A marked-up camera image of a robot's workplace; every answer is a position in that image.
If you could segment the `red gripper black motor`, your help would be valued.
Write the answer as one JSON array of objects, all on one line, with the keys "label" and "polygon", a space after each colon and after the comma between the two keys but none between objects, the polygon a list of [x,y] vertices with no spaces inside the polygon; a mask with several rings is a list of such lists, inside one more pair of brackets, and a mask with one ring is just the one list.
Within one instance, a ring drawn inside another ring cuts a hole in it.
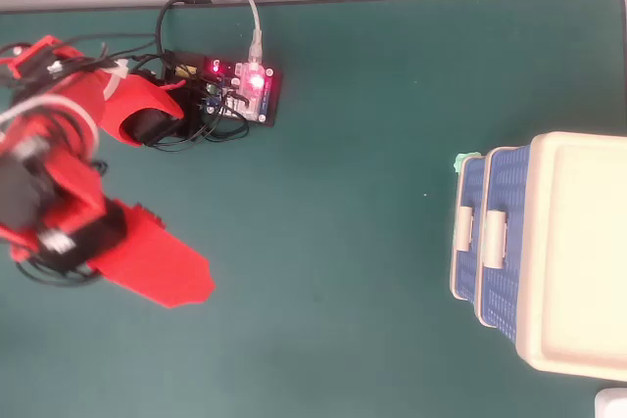
[{"label": "red gripper black motor", "polygon": [[101,176],[97,162],[9,163],[9,254],[19,270],[79,274],[86,265],[166,308],[205,302],[215,288],[208,261],[146,209],[107,198]]}]

